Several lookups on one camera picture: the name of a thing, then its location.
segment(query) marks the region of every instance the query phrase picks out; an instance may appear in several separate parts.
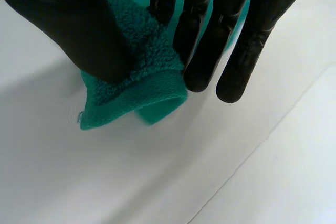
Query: green microfiber towel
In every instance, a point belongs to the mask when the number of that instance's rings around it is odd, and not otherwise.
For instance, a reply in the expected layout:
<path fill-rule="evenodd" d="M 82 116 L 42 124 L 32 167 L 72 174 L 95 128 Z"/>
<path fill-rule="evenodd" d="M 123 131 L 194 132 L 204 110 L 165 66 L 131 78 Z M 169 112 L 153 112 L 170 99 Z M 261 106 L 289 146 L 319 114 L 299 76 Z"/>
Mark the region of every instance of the green microfiber towel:
<path fill-rule="evenodd" d="M 87 88 L 85 108 L 79 115 L 82 130 L 100 127 L 132 110 L 153 124 L 187 99 L 180 74 L 183 65 L 165 27 L 134 0 L 108 1 L 136 63 L 129 77 L 119 84 L 82 72 Z"/>

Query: folded towel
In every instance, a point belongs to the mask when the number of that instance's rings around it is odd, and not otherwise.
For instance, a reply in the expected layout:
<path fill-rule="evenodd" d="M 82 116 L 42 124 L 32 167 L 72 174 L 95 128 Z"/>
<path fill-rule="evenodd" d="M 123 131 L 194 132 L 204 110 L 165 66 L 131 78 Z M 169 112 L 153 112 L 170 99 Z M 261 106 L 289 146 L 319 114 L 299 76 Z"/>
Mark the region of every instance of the folded towel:
<path fill-rule="evenodd" d="M 180 74 L 183 65 L 165 27 L 134 0 L 108 1 L 136 63 L 129 77 L 118 84 L 82 72 L 87 88 L 85 108 L 79 115 L 82 130 L 100 127 L 132 110 L 153 124 L 187 99 Z"/>

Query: hand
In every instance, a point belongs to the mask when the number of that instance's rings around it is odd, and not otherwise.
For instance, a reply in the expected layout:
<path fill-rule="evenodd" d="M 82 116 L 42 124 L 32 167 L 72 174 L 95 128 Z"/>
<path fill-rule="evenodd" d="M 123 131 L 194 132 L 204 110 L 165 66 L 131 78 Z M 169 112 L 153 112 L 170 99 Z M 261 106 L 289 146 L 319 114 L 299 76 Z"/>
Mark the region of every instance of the hand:
<path fill-rule="evenodd" d="M 246 0 L 214 0 L 204 35 L 192 56 L 209 0 L 184 0 L 173 47 L 186 66 L 184 80 L 194 92 L 207 88 Z M 217 84 L 217 96 L 224 102 L 238 101 L 246 88 L 259 55 L 276 22 L 295 0 L 251 0 L 248 15 L 231 57 Z M 175 0 L 151 0 L 148 10 L 167 25 Z"/>
<path fill-rule="evenodd" d="M 6 1 L 86 73 L 106 82 L 129 74 L 133 60 L 107 0 Z"/>

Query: black rubber glove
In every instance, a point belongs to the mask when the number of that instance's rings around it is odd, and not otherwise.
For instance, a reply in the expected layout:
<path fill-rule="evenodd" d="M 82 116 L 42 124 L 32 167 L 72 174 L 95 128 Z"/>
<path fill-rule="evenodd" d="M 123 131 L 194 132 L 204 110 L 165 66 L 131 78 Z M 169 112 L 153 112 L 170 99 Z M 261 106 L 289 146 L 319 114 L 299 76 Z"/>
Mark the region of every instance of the black rubber glove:
<path fill-rule="evenodd" d="M 187 66 L 184 80 L 194 92 L 205 90 L 235 28 L 246 0 L 214 0 L 205 33 L 189 65 L 209 0 L 184 0 L 173 47 Z M 248 15 L 235 49 L 218 82 L 217 96 L 225 102 L 238 101 L 246 88 L 259 55 L 278 19 L 295 0 L 251 0 Z M 151 0 L 149 10 L 167 25 L 175 0 Z"/>
<path fill-rule="evenodd" d="M 107 0 L 6 1 L 86 73 L 119 82 L 132 68 L 132 57 Z"/>

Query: fleece fabric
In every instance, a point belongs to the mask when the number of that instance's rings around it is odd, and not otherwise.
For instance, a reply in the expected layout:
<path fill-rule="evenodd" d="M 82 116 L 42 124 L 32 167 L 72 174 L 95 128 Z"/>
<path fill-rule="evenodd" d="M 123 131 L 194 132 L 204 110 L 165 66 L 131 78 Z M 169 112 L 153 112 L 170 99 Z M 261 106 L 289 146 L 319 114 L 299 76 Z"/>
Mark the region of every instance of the fleece fabric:
<path fill-rule="evenodd" d="M 135 56 L 135 66 L 129 77 L 118 84 L 82 72 L 87 88 L 85 108 L 79 115 L 82 130 L 108 124 L 132 110 L 153 124 L 187 99 L 181 76 L 183 65 L 165 27 L 134 0 L 108 1 Z"/>

